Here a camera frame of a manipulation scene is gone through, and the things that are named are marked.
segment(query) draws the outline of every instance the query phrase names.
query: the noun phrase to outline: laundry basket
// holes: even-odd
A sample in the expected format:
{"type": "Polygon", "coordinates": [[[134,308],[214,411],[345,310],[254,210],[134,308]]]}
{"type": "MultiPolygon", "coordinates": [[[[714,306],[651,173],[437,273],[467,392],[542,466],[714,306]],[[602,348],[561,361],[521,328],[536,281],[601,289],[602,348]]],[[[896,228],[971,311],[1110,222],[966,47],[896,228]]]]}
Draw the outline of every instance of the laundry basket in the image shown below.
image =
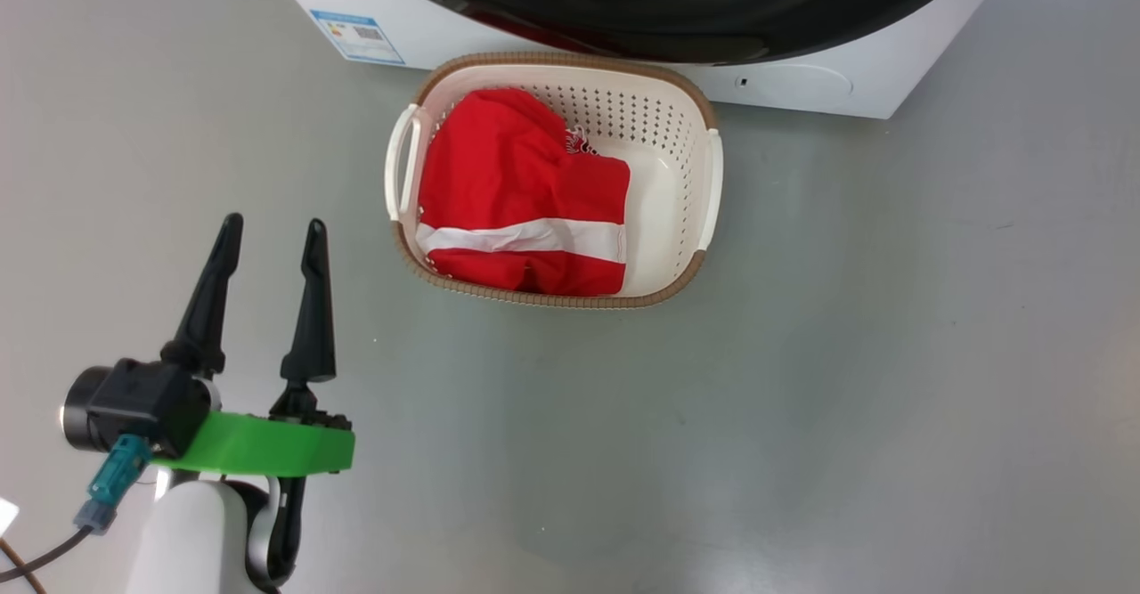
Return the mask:
{"type": "Polygon", "coordinates": [[[583,55],[467,55],[429,75],[397,120],[384,163],[384,202],[397,246],[416,275],[435,286],[522,304],[634,309],[676,295],[697,275],[716,228],[722,163],[711,104],[692,82],[663,67],[583,55]],[[521,293],[434,272],[415,239],[424,155],[449,112],[480,88],[529,91],[562,116],[567,128],[581,127],[601,155],[629,165],[626,275],[619,293],[521,293]],[[398,188],[405,145],[406,169],[398,188]]]}

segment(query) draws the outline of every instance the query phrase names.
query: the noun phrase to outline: red clothing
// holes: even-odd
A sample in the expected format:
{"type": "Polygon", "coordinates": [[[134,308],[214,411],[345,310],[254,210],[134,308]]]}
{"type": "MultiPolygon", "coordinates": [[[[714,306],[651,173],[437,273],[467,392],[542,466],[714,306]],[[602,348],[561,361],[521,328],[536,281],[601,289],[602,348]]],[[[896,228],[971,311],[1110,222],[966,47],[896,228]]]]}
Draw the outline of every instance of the red clothing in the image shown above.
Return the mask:
{"type": "Polygon", "coordinates": [[[591,153],[530,93],[472,91],[427,148],[416,239],[439,274],[461,280],[614,294],[628,188],[624,161],[591,153]]]}

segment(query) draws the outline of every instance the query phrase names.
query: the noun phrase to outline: brown basket rim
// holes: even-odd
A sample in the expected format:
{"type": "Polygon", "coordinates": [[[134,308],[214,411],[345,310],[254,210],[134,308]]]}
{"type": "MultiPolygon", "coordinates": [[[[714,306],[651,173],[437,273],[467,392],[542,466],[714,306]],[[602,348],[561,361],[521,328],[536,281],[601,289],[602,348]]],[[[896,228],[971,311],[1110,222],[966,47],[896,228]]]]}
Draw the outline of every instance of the brown basket rim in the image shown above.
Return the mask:
{"type": "Polygon", "coordinates": [[[556,54],[556,51],[508,51],[507,54],[461,55],[458,58],[443,63],[427,75],[427,80],[424,80],[423,86],[420,87],[420,91],[416,91],[414,103],[417,106],[423,106],[424,99],[427,98],[427,93],[432,91],[432,88],[435,88],[437,83],[440,83],[440,80],[443,80],[447,75],[451,75],[456,71],[465,70],[465,67],[491,65],[591,67],[592,70],[614,71],[614,73],[644,75],[644,78],[663,80],[663,82],[681,88],[685,95],[692,98],[693,103],[697,104],[697,108],[700,109],[701,116],[705,119],[706,128],[716,128],[716,112],[712,111],[712,103],[705,97],[705,93],[701,92],[695,83],[692,83],[691,80],[676,71],[667,70],[667,67],[628,63],[624,59],[595,58],[593,55],[556,54]]]}
{"type": "MultiPolygon", "coordinates": [[[[614,71],[616,73],[644,75],[644,78],[665,80],[665,82],[681,88],[685,95],[692,98],[693,103],[697,104],[697,108],[700,109],[701,116],[705,119],[706,128],[710,130],[716,128],[716,112],[712,111],[712,103],[709,103],[708,98],[705,97],[700,88],[697,88],[695,83],[692,83],[691,80],[675,71],[669,71],[667,67],[627,63],[622,62],[622,59],[595,58],[591,55],[557,54],[557,51],[506,51],[506,54],[464,55],[463,57],[443,63],[435,71],[432,71],[427,75],[427,80],[424,80],[423,86],[420,87],[420,91],[416,91],[414,103],[416,106],[423,106],[424,99],[427,98],[432,88],[435,88],[441,80],[447,78],[447,75],[456,73],[456,71],[465,70],[465,67],[492,65],[591,67],[591,70],[614,71]]],[[[563,309],[640,309],[640,307],[650,307],[665,302],[678,294],[681,290],[685,288],[697,276],[697,270],[705,262],[705,250],[697,250],[689,265],[673,283],[663,290],[641,296],[579,298],[512,292],[440,276],[434,270],[425,267],[423,262],[416,260],[415,255],[412,254],[407,237],[404,235],[404,226],[399,221],[392,221],[391,225],[392,234],[396,237],[396,245],[400,250],[400,254],[412,271],[417,277],[423,278],[423,280],[437,287],[461,294],[497,299],[503,302],[534,307],[562,307],[563,309]]]]}

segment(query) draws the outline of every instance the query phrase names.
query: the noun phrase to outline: cable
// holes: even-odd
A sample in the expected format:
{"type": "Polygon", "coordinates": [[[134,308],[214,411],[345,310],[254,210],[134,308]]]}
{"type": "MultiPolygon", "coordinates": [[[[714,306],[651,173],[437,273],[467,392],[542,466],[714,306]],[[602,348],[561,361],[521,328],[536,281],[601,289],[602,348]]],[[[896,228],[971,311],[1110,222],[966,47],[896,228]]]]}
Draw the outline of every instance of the cable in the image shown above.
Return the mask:
{"type": "Polygon", "coordinates": [[[0,583],[8,583],[9,580],[26,577],[27,575],[42,568],[49,562],[55,561],[59,556],[63,556],[64,554],[71,552],[72,548],[74,548],[74,546],[79,545],[80,542],[82,542],[84,538],[88,537],[89,534],[91,534],[91,529],[92,529],[91,526],[82,526],[81,528],[79,528],[79,531],[76,531],[74,535],[72,535],[71,538],[68,538],[68,540],[62,542],[59,547],[56,547],[55,550],[48,552],[47,554],[40,556],[39,559],[28,561],[24,565],[17,565],[16,569],[14,570],[0,572],[0,583]]]}
{"type": "MultiPolygon", "coordinates": [[[[3,552],[5,556],[8,556],[8,560],[11,561],[11,564],[16,565],[16,569],[26,569],[24,560],[19,558],[19,554],[3,538],[0,538],[0,552],[3,552]]],[[[48,594],[48,591],[43,588],[43,584],[40,583],[40,579],[35,578],[34,573],[24,572],[24,578],[27,579],[28,585],[32,586],[35,594],[48,594]]]]}

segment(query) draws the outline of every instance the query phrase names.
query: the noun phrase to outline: white washing machine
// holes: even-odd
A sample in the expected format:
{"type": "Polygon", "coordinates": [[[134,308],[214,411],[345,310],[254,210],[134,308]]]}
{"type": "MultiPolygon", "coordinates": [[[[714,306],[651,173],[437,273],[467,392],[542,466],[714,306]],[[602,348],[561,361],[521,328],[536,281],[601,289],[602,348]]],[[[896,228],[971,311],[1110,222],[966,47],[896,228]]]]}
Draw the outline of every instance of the white washing machine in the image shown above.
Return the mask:
{"type": "Polygon", "coordinates": [[[660,63],[710,99],[888,119],[983,0],[296,0],[347,59],[475,51],[660,63]]]}

